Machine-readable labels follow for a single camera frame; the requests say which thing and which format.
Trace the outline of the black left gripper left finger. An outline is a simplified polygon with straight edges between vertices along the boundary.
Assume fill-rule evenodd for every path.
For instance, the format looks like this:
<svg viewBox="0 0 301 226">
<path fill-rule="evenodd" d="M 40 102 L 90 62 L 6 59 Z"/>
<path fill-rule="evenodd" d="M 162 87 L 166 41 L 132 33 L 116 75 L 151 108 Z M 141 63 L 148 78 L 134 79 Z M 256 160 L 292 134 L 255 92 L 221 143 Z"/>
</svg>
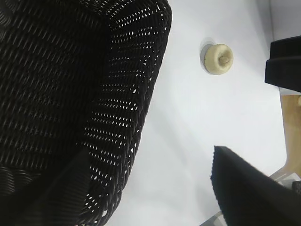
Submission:
<svg viewBox="0 0 301 226">
<path fill-rule="evenodd" d="M 89 188 L 89 151 L 82 148 L 45 176 L 21 218 L 22 226 L 73 226 Z"/>
</svg>

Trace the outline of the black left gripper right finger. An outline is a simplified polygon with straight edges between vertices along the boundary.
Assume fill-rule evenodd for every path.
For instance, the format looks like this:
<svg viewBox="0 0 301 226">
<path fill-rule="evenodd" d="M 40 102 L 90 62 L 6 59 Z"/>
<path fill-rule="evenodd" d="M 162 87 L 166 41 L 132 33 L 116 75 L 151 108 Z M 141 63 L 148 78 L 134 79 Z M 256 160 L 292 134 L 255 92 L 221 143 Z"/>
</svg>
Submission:
<svg viewBox="0 0 301 226">
<path fill-rule="evenodd" d="M 299 226 L 301 197 L 225 146 L 215 146 L 211 183 L 229 226 Z"/>
</svg>

